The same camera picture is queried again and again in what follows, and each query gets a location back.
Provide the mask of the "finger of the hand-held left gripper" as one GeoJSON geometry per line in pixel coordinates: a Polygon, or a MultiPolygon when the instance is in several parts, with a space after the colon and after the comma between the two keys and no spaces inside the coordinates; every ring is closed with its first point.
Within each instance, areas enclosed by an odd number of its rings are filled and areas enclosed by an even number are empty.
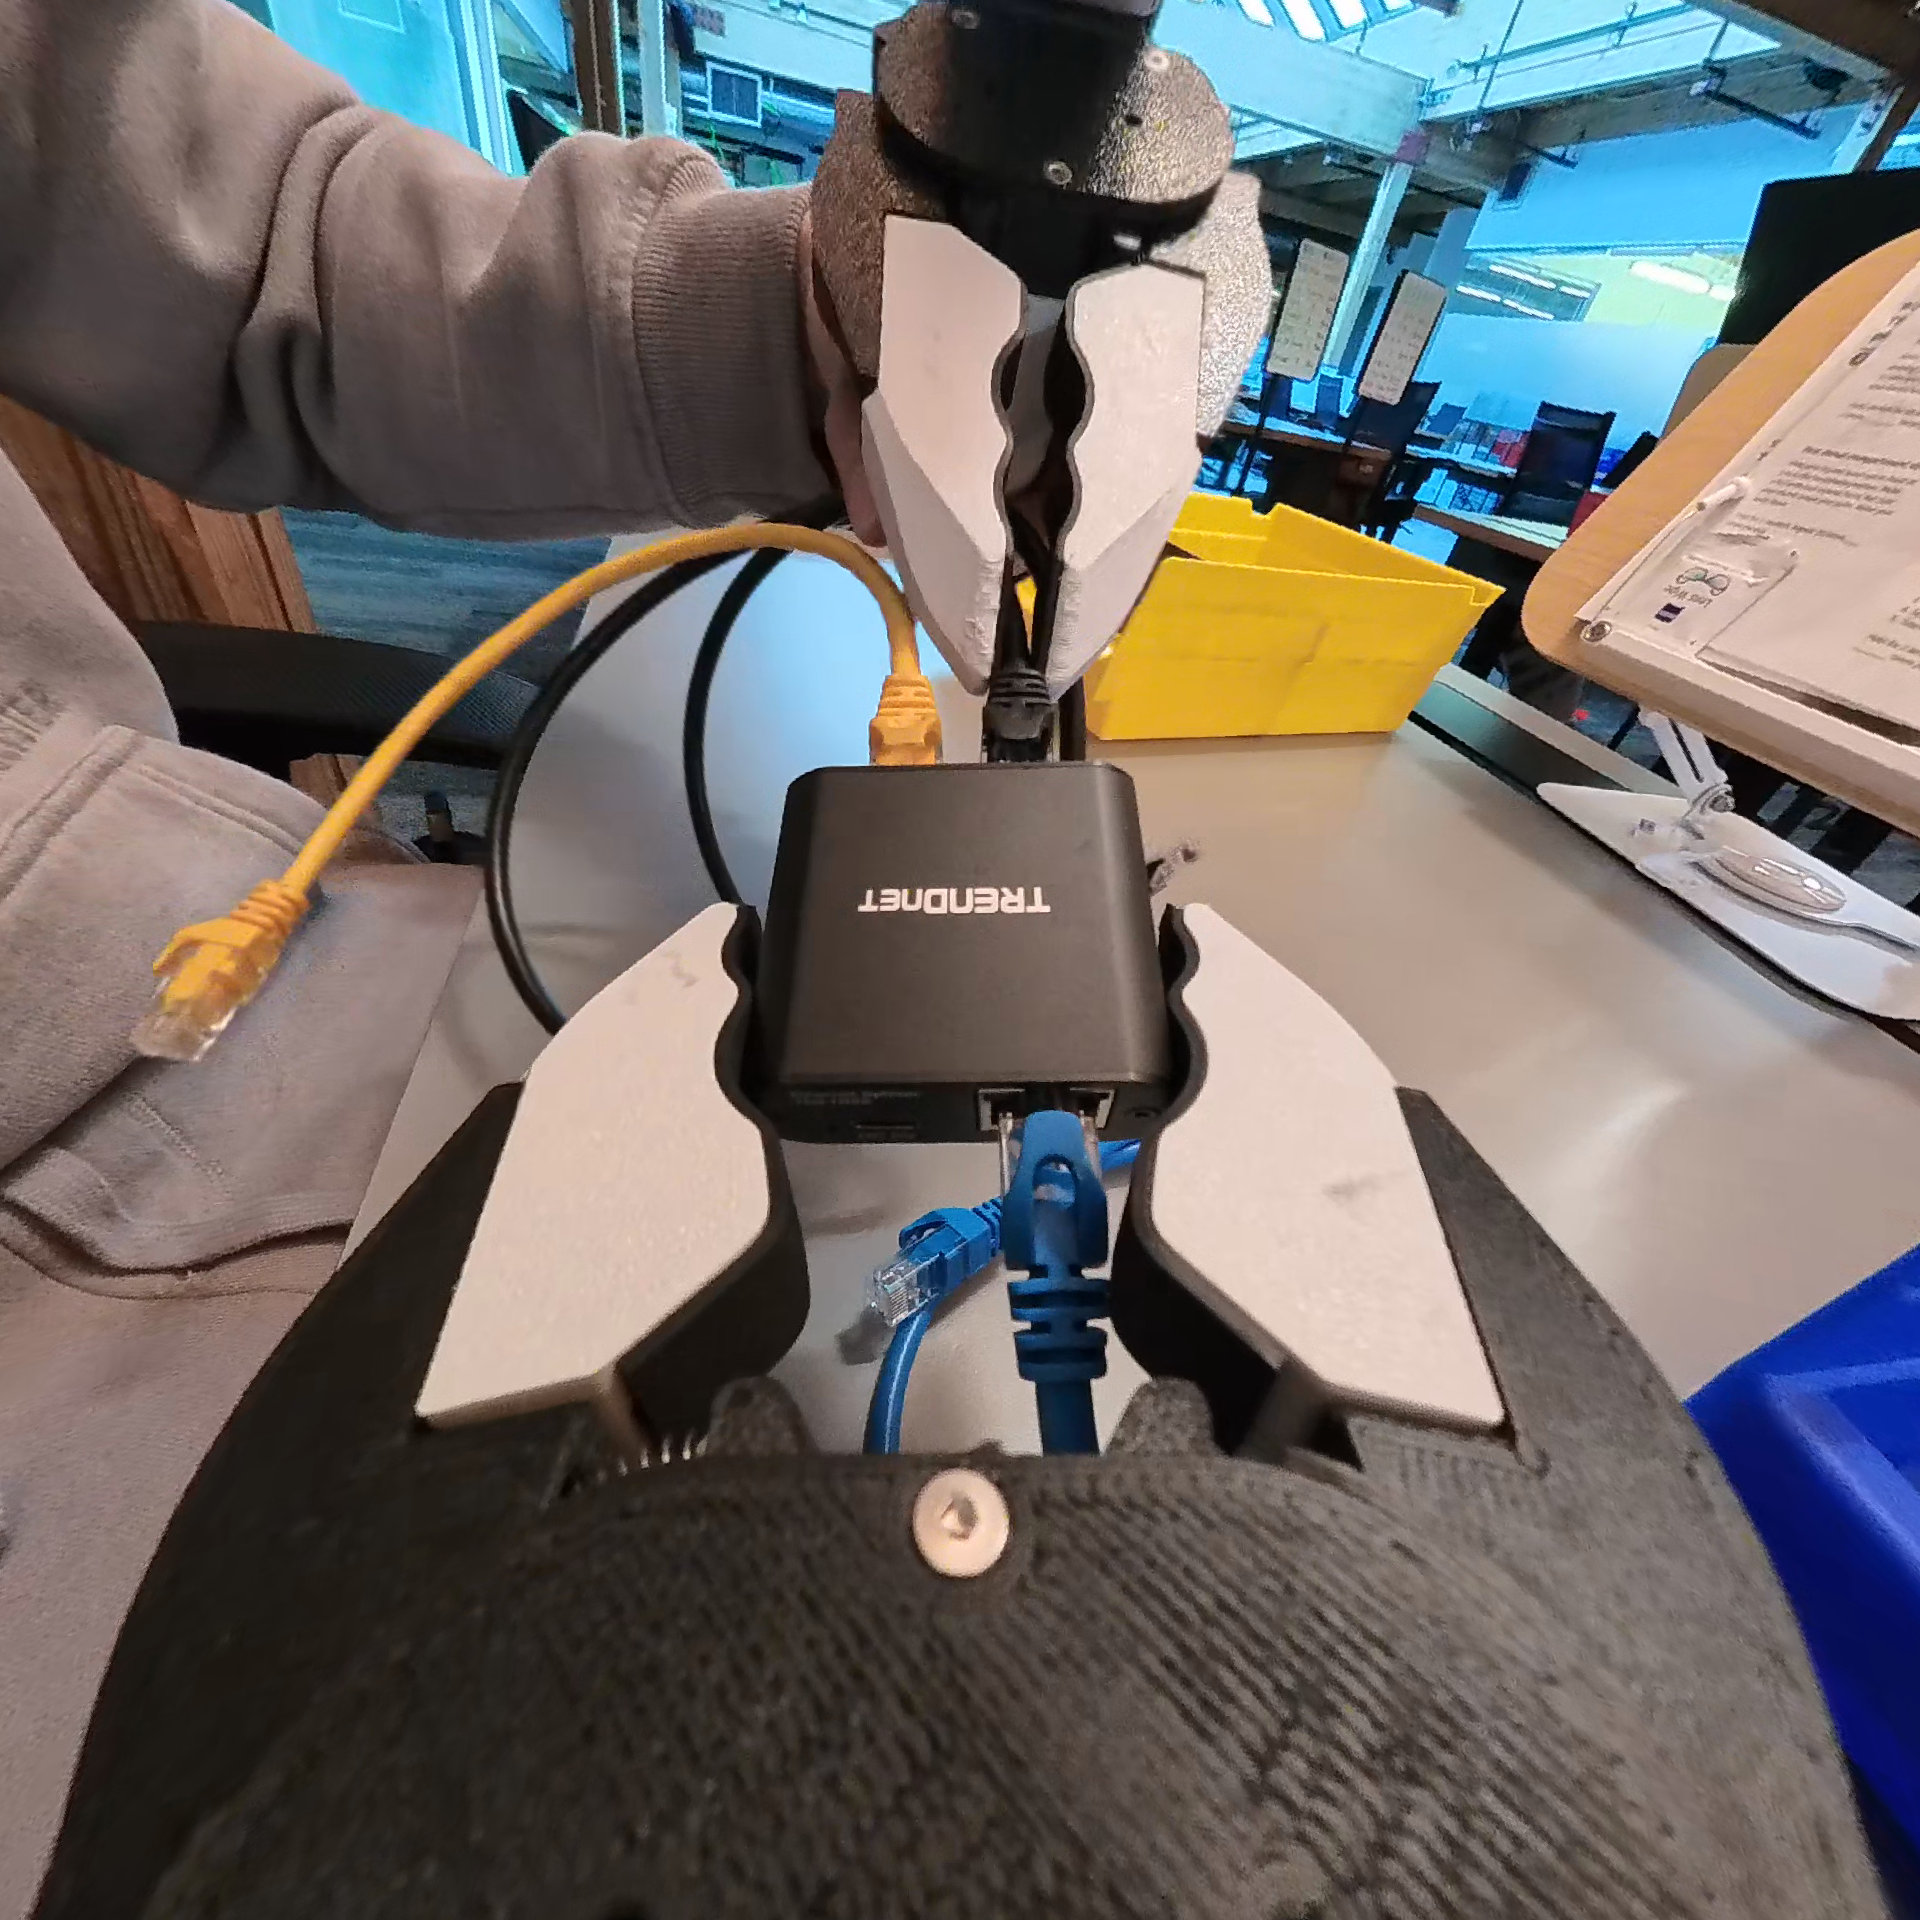
{"type": "Polygon", "coordinates": [[[967,692],[992,682],[1018,576],[1018,428],[1004,381],[1046,326],[1048,300],[957,227],[884,218],[861,460],[908,606],[967,692]]]}
{"type": "Polygon", "coordinates": [[[1086,381],[1068,439],[1071,504],[1053,547],[1046,694],[1066,698],[1147,589],[1192,488],[1205,284],[1167,268],[1083,278],[1066,339],[1086,381]]]}

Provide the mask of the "wooden document board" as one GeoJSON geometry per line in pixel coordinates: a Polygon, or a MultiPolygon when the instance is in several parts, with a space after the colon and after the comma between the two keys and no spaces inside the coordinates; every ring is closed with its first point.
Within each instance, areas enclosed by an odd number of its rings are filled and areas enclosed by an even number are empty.
{"type": "Polygon", "coordinates": [[[1522,628],[1544,658],[1646,711],[1763,760],[1783,778],[1918,834],[1916,747],[1775,687],[1720,674],[1646,640],[1588,640],[1596,606],[1695,501],[1738,476],[1763,430],[1916,280],[1908,230],[1860,255],[1798,302],[1695,403],[1647,461],[1560,543],[1526,589],[1522,628]]]}

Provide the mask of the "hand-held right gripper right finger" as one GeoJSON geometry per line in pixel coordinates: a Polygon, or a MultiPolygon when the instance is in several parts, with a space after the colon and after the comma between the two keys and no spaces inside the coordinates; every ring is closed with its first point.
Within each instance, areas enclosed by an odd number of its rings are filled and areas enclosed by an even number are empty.
{"type": "Polygon", "coordinates": [[[1179,1094],[1143,1143],[1112,1327],[1222,1453],[1344,1455],[1350,1420],[1493,1437],[1503,1394],[1400,1086],[1208,904],[1162,919],[1179,1094]]]}

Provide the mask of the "black monitor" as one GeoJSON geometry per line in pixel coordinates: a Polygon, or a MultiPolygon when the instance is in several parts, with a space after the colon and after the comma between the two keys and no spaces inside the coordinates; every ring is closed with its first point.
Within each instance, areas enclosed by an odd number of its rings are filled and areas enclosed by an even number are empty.
{"type": "Polygon", "coordinates": [[[1746,236],[1717,346],[1760,343],[1797,304],[1918,229],[1918,168],[1768,182],[1746,236]]]}

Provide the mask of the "white notice board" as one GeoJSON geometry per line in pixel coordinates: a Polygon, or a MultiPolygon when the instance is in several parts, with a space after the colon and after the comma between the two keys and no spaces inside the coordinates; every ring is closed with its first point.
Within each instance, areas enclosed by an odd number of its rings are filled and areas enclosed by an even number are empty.
{"type": "Polygon", "coordinates": [[[1350,254],[1339,246],[1311,237],[1298,243],[1267,335],[1263,372],[1269,376],[1319,374],[1350,264],[1350,254]]]}
{"type": "Polygon", "coordinates": [[[1450,287],[1435,278],[1418,271],[1400,271],[1395,278],[1354,383],[1356,403],[1404,403],[1447,302],[1450,287]]]}

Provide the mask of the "blue plastic bin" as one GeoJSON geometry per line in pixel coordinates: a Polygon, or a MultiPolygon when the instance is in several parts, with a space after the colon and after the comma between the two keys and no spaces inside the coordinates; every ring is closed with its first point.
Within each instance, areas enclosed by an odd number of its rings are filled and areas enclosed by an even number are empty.
{"type": "Polygon", "coordinates": [[[1687,1399],[1802,1626],[1898,1916],[1918,1846],[1918,1253],[1687,1399]]]}

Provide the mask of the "black network switch box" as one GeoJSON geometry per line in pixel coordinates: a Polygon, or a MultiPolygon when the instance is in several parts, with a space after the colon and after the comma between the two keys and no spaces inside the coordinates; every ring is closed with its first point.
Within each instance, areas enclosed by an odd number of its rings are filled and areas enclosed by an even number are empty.
{"type": "Polygon", "coordinates": [[[784,795],[751,1098],[804,1144],[1140,1136],[1178,1088],[1134,779],[1099,760],[827,765],[784,795]]]}

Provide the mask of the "yellow plastic bin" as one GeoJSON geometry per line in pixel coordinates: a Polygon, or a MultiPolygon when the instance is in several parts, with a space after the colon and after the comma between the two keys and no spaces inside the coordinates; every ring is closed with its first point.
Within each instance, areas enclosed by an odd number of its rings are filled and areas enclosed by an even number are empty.
{"type": "Polygon", "coordinates": [[[1501,589],[1327,518],[1190,492],[1083,687],[1117,740],[1390,736],[1501,589]]]}

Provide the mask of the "white document stand base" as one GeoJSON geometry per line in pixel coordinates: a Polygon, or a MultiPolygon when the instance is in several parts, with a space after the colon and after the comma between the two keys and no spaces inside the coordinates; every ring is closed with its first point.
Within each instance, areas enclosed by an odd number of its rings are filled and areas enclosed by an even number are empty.
{"type": "Polygon", "coordinates": [[[1671,795],[1548,781],[1544,802],[1731,942],[1844,1010],[1918,1022],[1918,916],[1738,813],[1693,727],[1650,716],[1671,795]]]}

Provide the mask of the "person's left forearm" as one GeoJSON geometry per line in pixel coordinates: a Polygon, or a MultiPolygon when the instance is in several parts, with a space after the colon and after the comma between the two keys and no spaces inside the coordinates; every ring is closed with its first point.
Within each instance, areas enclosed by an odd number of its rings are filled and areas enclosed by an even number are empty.
{"type": "Polygon", "coordinates": [[[670,136],[527,176],[231,5],[4,5],[4,395],[221,510],[446,538],[837,492],[807,191],[670,136]]]}

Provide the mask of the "person's left hand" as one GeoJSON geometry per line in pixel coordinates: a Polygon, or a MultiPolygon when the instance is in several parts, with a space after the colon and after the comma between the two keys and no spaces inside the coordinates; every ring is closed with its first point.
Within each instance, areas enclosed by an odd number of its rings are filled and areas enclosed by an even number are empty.
{"type": "Polygon", "coordinates": [[[847,527],[856,541],[884,555],[890,539],[880,524],[880,504],[867,468],[861,439],[863,389],[830,333],[815,333],[807,346],[814,414],[826,464],[844,502],[847,527]]]}

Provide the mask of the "black office chair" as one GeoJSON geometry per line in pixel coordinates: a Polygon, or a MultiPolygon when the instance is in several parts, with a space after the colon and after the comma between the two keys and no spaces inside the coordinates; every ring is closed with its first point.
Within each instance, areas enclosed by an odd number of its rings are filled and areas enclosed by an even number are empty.
{"type": "Polygon", "coordinates": [[[1542,399],[1494,515],[1567,531],[1576,504],[1592,486],[1613,426],[1612,412],[1542,399]]]}

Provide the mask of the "person's grey hoodie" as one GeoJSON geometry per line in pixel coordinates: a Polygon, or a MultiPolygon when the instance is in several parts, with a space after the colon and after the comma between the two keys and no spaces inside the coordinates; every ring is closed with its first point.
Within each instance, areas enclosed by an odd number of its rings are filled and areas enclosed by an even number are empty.
{"type": "Polygon", "coordinates": [[[472,916],[367,832],[202,1064],[134,1053],[175,928],[319,815],[187,749],[4,464],[2,1902],[35,1909],[94,1698],[213,1436],[330,1277],[472,916]]]}

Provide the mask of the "brown wooden cabinet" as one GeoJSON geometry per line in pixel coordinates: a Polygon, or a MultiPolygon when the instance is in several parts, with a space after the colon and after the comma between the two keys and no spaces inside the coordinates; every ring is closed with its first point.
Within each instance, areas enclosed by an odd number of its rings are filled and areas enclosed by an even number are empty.
{"type": "Polygon", "coordinates": [[[216,511],[88,447],[13,399],[4,453],[109,610],[132,628],[312,634],[315,619],[279,511],[216,511]]]}

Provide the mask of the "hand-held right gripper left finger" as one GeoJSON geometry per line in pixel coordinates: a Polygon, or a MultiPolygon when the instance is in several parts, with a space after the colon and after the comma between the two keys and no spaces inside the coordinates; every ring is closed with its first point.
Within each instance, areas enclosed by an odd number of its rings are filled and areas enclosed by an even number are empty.
{"type": "Polygon", "coordinates": [[[744,1093],[757,947],[750,908],[708,908],[524,1075],[423,1423],[587,1407],[626,1455],[663,1455],[794,1349],[804,1239],[780,1136],[744,1093]]]}

